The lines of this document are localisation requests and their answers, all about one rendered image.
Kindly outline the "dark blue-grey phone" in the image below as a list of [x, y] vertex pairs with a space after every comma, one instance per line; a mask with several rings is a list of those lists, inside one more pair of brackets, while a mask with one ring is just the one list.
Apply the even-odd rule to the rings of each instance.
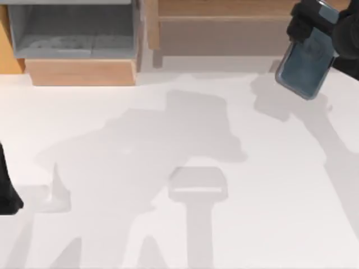
[[317, 96], [337, 53], [331, 34], [339, 12], [324, 0], [317, 1], [317, 19], [311, 35], [303, 43], [290, 41], [275, 73], [276, 82], [303, 99]]

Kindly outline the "wooden open shelf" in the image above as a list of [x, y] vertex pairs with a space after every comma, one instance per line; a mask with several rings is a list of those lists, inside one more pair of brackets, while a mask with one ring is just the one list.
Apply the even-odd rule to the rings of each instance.
[[142, 0], [153, 65], [170, 57], [278, 57], [300, 0]]

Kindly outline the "pale wooden drawer front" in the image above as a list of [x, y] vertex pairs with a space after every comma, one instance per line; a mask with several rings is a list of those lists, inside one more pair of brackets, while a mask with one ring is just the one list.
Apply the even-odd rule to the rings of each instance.
[[34, 86], [133, 86], [135, 59], [26, 59]]

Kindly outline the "grey pierced drawer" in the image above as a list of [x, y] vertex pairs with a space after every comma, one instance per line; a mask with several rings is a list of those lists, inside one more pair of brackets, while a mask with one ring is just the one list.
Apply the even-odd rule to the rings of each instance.
[[0, 0], [16, 58], [132, 59], [139, 0]]

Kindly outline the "wooden cupboard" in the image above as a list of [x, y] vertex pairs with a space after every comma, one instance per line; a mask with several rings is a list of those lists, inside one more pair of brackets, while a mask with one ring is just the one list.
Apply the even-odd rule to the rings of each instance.
[[24, 71], [25, 60], [13, 54], [7, 6], [0, 4], [0, 75], [20, 75]]

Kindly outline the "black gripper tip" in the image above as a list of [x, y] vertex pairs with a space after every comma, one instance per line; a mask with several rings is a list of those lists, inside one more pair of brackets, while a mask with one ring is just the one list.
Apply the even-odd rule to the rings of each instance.
[[4, 149], [0, 143], [0, 216], [15, 215], [23, 207], [24, 202], [11, 182]]

